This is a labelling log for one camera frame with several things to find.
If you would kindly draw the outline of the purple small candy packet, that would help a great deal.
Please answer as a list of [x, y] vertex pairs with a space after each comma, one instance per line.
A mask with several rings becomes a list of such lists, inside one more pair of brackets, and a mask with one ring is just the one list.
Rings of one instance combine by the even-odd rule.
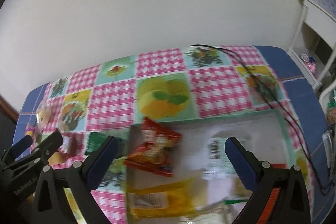
[[36, 142], [37, 132], [35, 125], [31, 125], [30, 123], [26, 125], [26, 135], [29, 135], [32, 138], [33, 143]]

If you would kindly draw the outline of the orange checkered snack bar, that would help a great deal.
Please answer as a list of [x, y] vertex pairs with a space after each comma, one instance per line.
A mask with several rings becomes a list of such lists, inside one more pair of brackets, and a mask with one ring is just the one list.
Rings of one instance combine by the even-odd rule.
[[266, 224], [270, 218], [274, 205], [277, 201], [278, 194], [280, 192], [280, 188], [277, 186], [276, 182], [273, 184], [272, 192], [268, 198], [268, 201], [262, 211], [257, 224]]

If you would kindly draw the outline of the yellow clear-wrapped pastry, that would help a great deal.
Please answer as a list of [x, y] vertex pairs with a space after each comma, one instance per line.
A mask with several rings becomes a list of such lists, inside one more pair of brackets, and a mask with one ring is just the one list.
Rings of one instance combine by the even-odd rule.
[[67, 155], [62, 153], [61, 151], [56, 151], [52, 154], [52, 156], [48, 159], [49, 165], [59, 165], [64, 163], [67, 160]]

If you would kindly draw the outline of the dark red biscuit packet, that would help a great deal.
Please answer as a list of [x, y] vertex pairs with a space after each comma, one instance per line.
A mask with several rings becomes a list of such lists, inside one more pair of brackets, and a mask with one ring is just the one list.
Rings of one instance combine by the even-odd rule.
[[59, 148], [59, 151], [65, 156], [65, 157], [72, 157], [76, 155], [78, 142], [76, 139], [76, 135], [67, 132], [62, 133], [63, 143]]

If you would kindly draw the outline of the round bun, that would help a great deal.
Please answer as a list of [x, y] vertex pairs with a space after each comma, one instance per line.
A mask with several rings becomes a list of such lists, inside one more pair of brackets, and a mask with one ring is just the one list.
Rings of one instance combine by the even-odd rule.
[[37, 125], [43, 129], [46, 127], [51, 119], [51, 107], [48, 105], [42, 105], [37, 109]]

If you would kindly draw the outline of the clear-wrapped round rice cracker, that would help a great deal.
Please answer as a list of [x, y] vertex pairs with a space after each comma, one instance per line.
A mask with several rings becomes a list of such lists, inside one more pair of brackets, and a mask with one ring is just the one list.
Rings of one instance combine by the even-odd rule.
[[225, 205], [233, 205], [237, 203], [248, 202], [252, 196], [252, 192], [247, 190], [240, 178], [236, 177], [233, 180], [233, 186], [230, 190], [230, 195], [224, 199]]

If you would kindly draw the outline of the dark green snack packet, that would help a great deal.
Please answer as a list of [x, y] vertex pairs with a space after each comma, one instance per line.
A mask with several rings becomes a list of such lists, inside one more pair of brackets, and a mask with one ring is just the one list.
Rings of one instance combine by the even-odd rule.
[[104, 143], [105, 139], [108, 136], [113, 136], [118, 141], [118, 152], [116, 154], [115, 159], [125, 156], [127, 153], [128, 135], [127, 134], [124, 135], [122, 132], [118, 131], [90, 132], [87, 137], [87, 143], [84, 154], [88, 156], [91, 152], [96, 151], [100, 147], [100, 145]]

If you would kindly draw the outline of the silver green snack packet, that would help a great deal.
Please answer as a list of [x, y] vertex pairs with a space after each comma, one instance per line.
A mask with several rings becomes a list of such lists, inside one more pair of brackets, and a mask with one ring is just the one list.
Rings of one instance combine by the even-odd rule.
[[203, 172], [205, 180], [212, 180], [215, 178], [232, 177], [236, 174], [225, 151], [225, 144], [227, 138], [214, 137], [208, 143], [208, 158], [209, 162]]

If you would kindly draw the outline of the red chip snack bag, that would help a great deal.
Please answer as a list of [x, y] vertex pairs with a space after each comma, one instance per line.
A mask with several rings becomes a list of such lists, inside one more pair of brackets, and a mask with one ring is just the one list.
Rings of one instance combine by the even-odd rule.
[[141, 133], [143, 142], [127, 155], [124, 164], [160, 176], [173, 176], [170, 153], [181, 142], [182, 134], [147, 117], [143, 119]]

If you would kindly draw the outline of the yellow snack packet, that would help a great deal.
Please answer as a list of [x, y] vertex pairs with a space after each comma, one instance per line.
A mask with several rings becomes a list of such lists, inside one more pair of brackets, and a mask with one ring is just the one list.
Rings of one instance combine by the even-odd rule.
[[144, 189], [128, 186], [126, 195], [133, 219], [183, 217], [207, 205], [207, 183], [188, 178]]

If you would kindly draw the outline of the patchwork plaid tablecloth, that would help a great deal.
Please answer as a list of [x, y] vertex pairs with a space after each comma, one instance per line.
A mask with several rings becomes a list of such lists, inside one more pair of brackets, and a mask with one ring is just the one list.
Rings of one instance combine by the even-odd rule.
[[76, 135], [78, 153], [69, 166], [84, 157], [84, 142], [92, 131], [124, 132], [130, 125], [152, 120], [178, 121], [276, 107], [287, 119], [295, 159], [301, 167], [313, 210], [320, 223], [331, 210], [335, 191], [322, 195], [300, 147], [306, 141], [313, 166], [323, 184], [329, 180], [322, 134], [325, 116], [302, 71], [281, 48], [232, 46], [238, 59], [216, 49], [184, 49], [142, 53], [95, 65], [31, 91], [22, 107], [15, 140], [25, 134], [42, 101], [51, 107], [44, 129], [60, 128]]

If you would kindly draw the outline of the teal-rimmed white tray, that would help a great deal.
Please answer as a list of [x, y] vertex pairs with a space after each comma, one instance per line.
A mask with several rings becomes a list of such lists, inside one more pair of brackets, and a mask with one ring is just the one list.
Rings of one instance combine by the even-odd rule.
[[182, 134], [181, 143], [171, 153], [173, 177], [128, 168], [127, 184], [144, 189], [193, 178], [192, 193], [198, 209], [228, 197], [234, 186], [234, 176], [202, 179], [210, 160], [209, 144], [212, 137], [244, 138], [246, 150], [259, 160], [284, 164], [288, 168], [295, 164], [287, 123], [276, 109], [168, 121], [162, 122], [162, 125]]

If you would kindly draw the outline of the white shelf unit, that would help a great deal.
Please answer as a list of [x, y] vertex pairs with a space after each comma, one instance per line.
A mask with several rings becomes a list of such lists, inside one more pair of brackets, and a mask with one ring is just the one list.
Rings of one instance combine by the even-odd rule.
[[335, 89], [335, 0], [300, 0], [301, 12], [287, 53], [313, 88], [327, 115]]

